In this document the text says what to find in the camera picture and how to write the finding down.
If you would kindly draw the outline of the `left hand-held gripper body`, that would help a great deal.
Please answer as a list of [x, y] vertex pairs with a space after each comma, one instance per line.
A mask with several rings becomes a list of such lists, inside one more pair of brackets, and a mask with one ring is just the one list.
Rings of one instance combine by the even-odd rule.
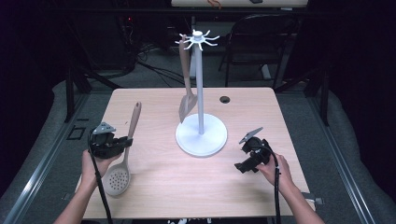
[[117, 138], [116, 129], [106, 122], [101, 122], [92, 129], [89, 136], [89, 148], [94, 157], [110, 159], [120, 155], [128, 147], [128, 137]]

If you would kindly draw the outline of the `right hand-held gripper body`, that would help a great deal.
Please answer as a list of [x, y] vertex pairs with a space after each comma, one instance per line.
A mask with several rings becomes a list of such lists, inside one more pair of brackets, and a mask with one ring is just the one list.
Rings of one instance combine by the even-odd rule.
[[265, 139], [256, 137], [256, 134], [262, 130], [262, 127], [248, 132], [239, 143], [242, 144], [241, 150], [244, 151], [249, 157], [243, 161], [249, 163], [251, 168], [261, 163], [267, 164], [272, 154], [272, 149]]

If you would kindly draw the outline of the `beige skimmer spoon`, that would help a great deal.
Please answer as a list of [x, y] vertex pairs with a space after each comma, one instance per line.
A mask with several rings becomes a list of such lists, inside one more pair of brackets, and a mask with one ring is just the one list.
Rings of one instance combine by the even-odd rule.
[[[132, 140], [140, 117], [142, 104], [137, 102], [134, 106], [134, 111], [130, 121], [128, 132], [128, 139]], [[107, 171], [103, 180], [105, 193], [111, 196], [121, 195], [129, 186], [131, 175], [129, 171], [129, 150], [127, 147], [123, 153], [123, 160], [121, 163], [112, 165]]]

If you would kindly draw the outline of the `white utensil rack stand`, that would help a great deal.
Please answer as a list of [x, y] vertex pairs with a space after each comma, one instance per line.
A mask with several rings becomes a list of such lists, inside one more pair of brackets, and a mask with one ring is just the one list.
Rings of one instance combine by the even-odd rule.
[[[215, 47], [209, 40], [218, 39], [217, 36], [208, 37], [209, 34], [209, 31], [204, 34], [194, 30], [192, 35], [180, 34], [181, 39], [177, 41], [186, 94], [179, 105], [180, 123], [176, 130], [176, 140], [183, 151], [200, 158], [218, 153], [228, 138], [225, 124], [216, 116], [204, 112], [202, 45]], [[196, 93], [192, 92], [190, 80], [191, 47], [196, 54]]]

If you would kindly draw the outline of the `person's right hand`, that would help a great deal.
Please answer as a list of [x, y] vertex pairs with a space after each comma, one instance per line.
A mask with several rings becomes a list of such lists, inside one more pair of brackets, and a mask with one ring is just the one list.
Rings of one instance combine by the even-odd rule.
[[267, 164], [259, 164], [256, 168], [272, 185], [278, 183], [282, 194], [286, 194], [294, 186], [289, 165], [282, 155], [275, 154]]

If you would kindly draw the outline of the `person's left hand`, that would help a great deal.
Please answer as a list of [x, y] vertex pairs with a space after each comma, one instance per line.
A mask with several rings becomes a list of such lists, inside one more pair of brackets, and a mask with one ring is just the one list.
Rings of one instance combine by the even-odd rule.
[[110, 159], [97, 159], [95, 157], [91, 157], [89, 150], [84, 150], [82, 154], [82, 173], [80, 185], [84, 189], [95, 189], [97, 186], [96, 173], [99, 173], [100, 176], [103, 177], [109, 165], [119, 157], [120, 155]]

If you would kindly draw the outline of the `black metal stand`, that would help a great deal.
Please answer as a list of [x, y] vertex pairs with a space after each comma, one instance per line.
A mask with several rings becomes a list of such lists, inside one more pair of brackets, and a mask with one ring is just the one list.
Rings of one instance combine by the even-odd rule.
[[313, 68], [303, 75], [287, 81], [285, 84], [275, 88], [276, 93], [285, 91], [298, 83], [307, 80], [308, 83], [304, 89], [305, 97], [315, 97], [317, 94], [320, 96], [319, 101], [319, 117], [325, 126], [329, 125], [328, 121], [328, 103], [329, 103], [329, 81], [330, 81], [330, 66], [322, 65]]
[[92, 86], [88, 79], [93, 78], [111, 90], [120, 89], [120, 85], [113, 83], [105, 77], [100, 76], [93, 70], [83, 65], [70, 65], [65, 74], [66, 88], [66, 117], [65, 122], [69, 122], [75, 114], [75, 90], [77, 88], [83, 94], [89, 94]]

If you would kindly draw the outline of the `dark equipment with red light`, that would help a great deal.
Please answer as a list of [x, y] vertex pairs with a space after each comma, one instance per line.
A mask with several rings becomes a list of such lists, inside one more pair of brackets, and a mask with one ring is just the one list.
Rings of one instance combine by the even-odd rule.
[[120, 33], [127, 56], [127, 63], [123, 71], [125, 73], [130, 73], [135, 68], [135, 60], [136, 60], [136, 47], [134, 45], [134, 40], [133, 40], [133, 34], [134, 34], [133, 18], [130, 16], [118, 16], [118, 24], [120, 27]]

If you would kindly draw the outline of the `black folding chair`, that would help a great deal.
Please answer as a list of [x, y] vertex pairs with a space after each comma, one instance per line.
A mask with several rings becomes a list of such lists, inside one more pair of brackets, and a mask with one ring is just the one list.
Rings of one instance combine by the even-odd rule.
[[232, 65], [275, 64], [274, 89], [279, 77], [287, 41], [298, 26], [292, 15], [248, 15], [237, 21], [227, 34], [225, 53], [219, 70], [226, 64], [225, 86], [229, 85]]

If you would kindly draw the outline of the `white background table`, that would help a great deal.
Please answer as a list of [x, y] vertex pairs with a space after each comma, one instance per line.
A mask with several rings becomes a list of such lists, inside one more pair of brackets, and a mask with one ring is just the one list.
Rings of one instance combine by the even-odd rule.
[[306, 7], [309, 0], [171, 0], [172, 7]]

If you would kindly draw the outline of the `aluminium floor rail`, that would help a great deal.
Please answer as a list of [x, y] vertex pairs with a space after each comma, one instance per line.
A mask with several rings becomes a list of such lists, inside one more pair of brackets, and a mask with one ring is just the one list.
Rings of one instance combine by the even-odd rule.
[[0, 224], [21, 223], [89, 97], [89, 94], [77, 97], [75, 112], [67, 122], [65, 122], [66, 100], [63, 96], [55, 97], [47, 120], [21, 169], [0, 198]]
[[307, 98], [307, 102], [314, 112], [314, 117], [320, 127], [321, 131], [325, 135], [327, 142], [330, 146], [329, 153], [332, 157], [332, 160], [335, 164], [338, 174], [345, 186], [346, 192], [350, 201], [352, 202], [355, 211], [361, 221], [361, 224], [377, 224], [373, 214], [371, 213], [367, 202], [365, 201], [361, 189], [359, 188], [355, 178], [353, 177], [347, 161], [345, 160], [340, 147], [336, 143], [336, 140], [332, 134], [331, 128], [324, 124], [320, 114], [319, 114], [319, 106], [316, 100], [312, 97]]

